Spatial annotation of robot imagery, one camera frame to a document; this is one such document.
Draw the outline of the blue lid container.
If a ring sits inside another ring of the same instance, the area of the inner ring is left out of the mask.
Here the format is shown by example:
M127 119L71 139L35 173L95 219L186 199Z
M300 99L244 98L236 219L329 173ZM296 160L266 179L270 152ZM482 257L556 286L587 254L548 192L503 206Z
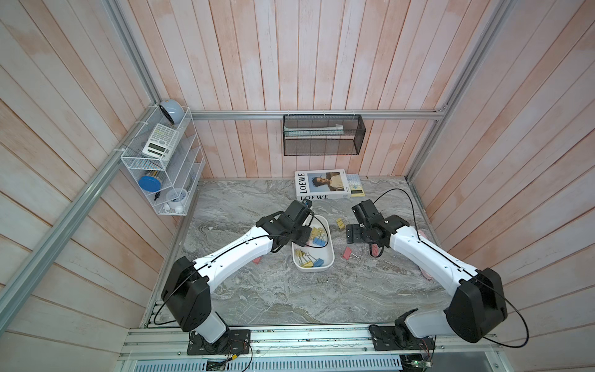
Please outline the blue lid container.
M163 172L160 170L146 170L138 180L139 187L149 193L159 192L162 184Z

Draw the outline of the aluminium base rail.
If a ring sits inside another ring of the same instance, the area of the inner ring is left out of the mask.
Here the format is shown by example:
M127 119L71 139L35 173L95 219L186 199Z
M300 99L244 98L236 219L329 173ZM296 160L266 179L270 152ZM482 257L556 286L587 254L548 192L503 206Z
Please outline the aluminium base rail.
M510 371L505 352L488 341L440 336L420 350L376 351L367 324L252 326L246 353L188 354L187 333L173 328L131 331L116 371Z

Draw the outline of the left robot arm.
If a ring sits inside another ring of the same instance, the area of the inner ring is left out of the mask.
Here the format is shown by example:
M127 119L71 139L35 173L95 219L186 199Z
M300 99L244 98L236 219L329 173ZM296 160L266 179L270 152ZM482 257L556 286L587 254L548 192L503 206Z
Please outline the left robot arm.
M212 308L211 294L221 283L248 263L276 253L289 243L305 246L311 227L305 224L315 214L310 201L294 200L286 210L266 215L237 240L204 257L176 260L167 277L161 298L189 335L189 344L207 353L225 353L245 347L234 338L229 326Z

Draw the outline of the white Loewe book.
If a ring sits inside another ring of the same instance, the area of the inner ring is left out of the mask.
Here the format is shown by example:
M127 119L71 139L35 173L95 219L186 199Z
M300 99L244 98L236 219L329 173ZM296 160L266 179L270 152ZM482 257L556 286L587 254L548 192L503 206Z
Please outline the white Loewe book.
M299 201L350 198L350 186L344 170L303 170L294 172L296 198Z

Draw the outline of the yellow binder clip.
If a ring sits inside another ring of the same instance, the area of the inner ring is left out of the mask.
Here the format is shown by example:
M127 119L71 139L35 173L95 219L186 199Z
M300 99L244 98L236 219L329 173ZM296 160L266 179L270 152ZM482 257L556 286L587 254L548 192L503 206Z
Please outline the yellow binder clip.
M339 227L339 229L344 230L346 228L345 222L343 221L342 218L338 218L336 220L336 224Z

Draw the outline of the white calculator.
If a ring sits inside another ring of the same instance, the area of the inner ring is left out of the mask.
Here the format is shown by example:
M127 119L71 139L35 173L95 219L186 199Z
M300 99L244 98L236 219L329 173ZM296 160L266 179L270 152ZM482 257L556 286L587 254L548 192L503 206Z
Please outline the white calculator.
M168 162L180 139L181 133L177 130L163 124L156 124L143 147L142 154Z

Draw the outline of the white storage box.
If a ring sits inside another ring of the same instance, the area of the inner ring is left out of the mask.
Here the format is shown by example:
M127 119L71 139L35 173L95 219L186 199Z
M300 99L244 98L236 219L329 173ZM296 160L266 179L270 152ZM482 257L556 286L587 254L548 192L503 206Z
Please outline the white storage box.
M328 221L322 216L313 216L306 220L305 226L311 227L311 235L305 246L291 245L294 266L299 271L312 273L331 268L335 252Z

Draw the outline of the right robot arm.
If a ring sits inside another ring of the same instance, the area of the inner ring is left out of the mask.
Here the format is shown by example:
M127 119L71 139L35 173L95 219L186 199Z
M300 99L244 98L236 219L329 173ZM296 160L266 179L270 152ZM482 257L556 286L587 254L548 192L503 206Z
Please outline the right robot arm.
M374 339L390 349L413 350L434 343L436 336L458 336L468 343L485 339L508 317L512 304L505 298L500 275L479 270L436 246L398 215L383 216L369 199L353 206L357 223L348 227L350 243L364 242L390 248L414 262L450 295L444 310L410 310L394 327L371 325Z

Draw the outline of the black mesh wall basket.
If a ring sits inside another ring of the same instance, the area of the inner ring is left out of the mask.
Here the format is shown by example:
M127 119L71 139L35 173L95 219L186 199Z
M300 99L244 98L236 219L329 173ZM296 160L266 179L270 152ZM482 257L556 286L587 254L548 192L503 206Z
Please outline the black mesh wall basket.
M282 121L284 155L358 155L366 132L361 115L285 115Z

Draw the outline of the papers in mesh basket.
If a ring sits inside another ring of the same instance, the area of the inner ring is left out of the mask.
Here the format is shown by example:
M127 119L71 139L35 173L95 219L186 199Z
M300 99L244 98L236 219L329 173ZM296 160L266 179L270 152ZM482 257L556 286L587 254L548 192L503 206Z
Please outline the papers in mesh basket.
M343 125L307 128L290 128L284 126L284 135L289 137L342 136L345 133Z

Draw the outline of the small yellow book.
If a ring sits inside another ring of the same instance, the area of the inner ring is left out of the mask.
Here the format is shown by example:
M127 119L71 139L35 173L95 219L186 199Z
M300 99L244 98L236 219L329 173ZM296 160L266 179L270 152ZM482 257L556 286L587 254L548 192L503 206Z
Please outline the small yellow book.
M352 198L364 197L366 195L359 175L347 175L346 178L350 186L350 196Z

